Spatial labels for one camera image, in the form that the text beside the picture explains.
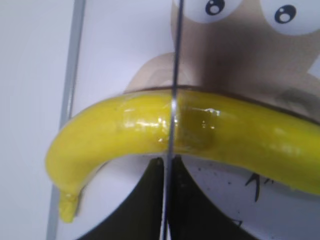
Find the banana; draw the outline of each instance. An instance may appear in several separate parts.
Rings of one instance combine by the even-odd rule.
[[[107,161],[159,153],[169,141],[171,91],[128,93],[71,119],[46,155],[69,223],[79,195]],[[291,188],[320,195],[320,126],[249,102],[180,89],[174,151],[246,168]]]

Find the cartoon eye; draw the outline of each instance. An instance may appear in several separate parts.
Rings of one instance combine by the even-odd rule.
[[[314,33],[320,29],[319,0],[259,1],[262,17],[279,34],[298,36]]]
[[[210,0],[205,6],[205,12],[210,16],[214,16],[219,14],[224,8],[224,0]]]
[[[284,5],[275,12],[274,19],[279,24],[286,24],[294,19],[296,14],[297,10],[294,6]]]
[[[232,14],[243,0],[184,0],[184,15],[202,24],[220,21]]]

